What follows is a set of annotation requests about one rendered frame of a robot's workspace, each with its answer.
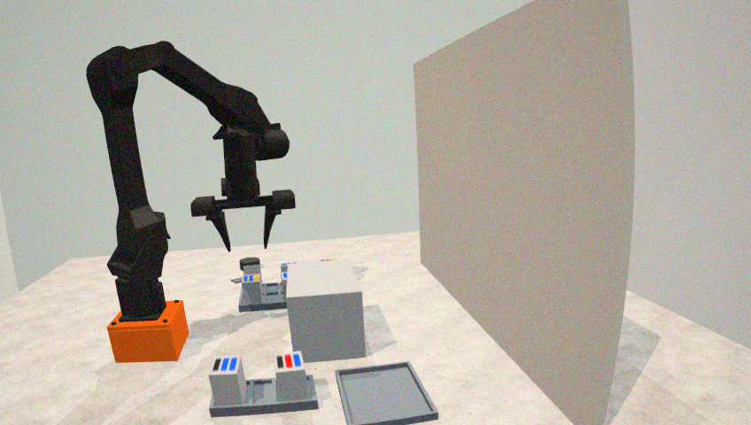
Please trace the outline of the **large beige panel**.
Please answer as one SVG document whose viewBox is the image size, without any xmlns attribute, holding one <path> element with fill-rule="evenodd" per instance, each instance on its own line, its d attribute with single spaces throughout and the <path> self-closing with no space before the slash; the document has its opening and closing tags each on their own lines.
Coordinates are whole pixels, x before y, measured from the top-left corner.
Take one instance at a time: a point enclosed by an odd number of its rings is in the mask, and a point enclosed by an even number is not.
<svg viewBox="0 0 751 425">
<path fill-rule="evenodd" d="M 628 0 L 533 0 L 414 64 L 421 263 L 574 425 L 603 425 L 635 182 Z"/>
</svg>

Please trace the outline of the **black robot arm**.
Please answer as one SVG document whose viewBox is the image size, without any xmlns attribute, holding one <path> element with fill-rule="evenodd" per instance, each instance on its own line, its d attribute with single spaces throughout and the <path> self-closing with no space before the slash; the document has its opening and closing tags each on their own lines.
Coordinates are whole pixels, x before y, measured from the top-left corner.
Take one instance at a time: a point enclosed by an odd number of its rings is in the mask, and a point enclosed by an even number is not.
<svg viewBox="0 0 751 425">
<path fill-rule="evenodd" d="M 129 49 L 112 47 L 86 70 L 90 93 L 101 114 L 119 204 L 118 246 L 107 267 L 115 280 L 119 322 L 156 321 L 165 311 L 163 260 L 168 251 L 163 212 L 154 212 L 144 186 L 133 116 L 138 74 L 155 71 L 205 104 L 221 123 L 225 165 L 284 158 L 290 139 L 271 124 L 251 91 L 226 84 L 182 55 L 168 41 Z"/>
</svg>

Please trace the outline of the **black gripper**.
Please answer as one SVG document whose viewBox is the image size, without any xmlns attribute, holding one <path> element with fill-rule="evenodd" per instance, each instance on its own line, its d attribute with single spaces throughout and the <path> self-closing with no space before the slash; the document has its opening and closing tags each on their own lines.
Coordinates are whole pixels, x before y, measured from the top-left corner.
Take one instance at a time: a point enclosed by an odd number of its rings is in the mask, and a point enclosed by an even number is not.
<svg viewBox="0 0 751 425">
<path fill-rule="evenodd" d="M 225 212 L 222 212 L 222 210 L 265 206 L 264 248 L 266 250 L 275 216 L 282 214 L 281 210 L 283 209 L 296 208 L 293 191 L 291 189 L 277 190 L 272 191 L 273 195 L 258 197 L 256 162 L 240 165 L 224 165 L 224 170 L 227 199 L 214 200 L 215 196 L 195 198 L 190 207 L 192 217 L 206 216 L 206 220 L 211 220 L 220 233 L 228 252 L 230 252 Z"/>
</svg>

